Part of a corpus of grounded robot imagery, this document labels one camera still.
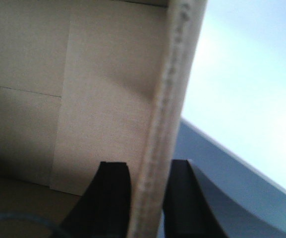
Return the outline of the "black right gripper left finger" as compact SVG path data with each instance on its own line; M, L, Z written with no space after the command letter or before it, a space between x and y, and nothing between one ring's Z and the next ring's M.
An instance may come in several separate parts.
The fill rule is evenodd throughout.
M100 162L90 185L60 227L72 238L125 238L131 179L124 162Z

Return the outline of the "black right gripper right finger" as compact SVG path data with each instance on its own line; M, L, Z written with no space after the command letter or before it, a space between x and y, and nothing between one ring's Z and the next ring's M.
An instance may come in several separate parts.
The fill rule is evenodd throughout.
M172 160L163 202L167 238L226 238L187 160Z

